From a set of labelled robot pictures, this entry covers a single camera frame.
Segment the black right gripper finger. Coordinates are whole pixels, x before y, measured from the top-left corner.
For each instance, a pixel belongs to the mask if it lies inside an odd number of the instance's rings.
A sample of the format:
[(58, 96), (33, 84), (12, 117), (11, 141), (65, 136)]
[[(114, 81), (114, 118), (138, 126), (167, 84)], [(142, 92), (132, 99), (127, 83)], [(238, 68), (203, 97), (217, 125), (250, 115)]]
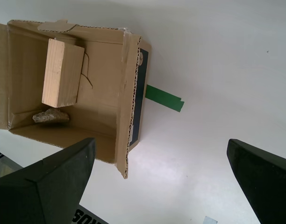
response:
[(227, 158), (260, 223), (286, 224), (286, 159), (237, 139)]
[(69, 224), (95, 160), (86, 138), (25, 168), (0, 177), (0, 224)]

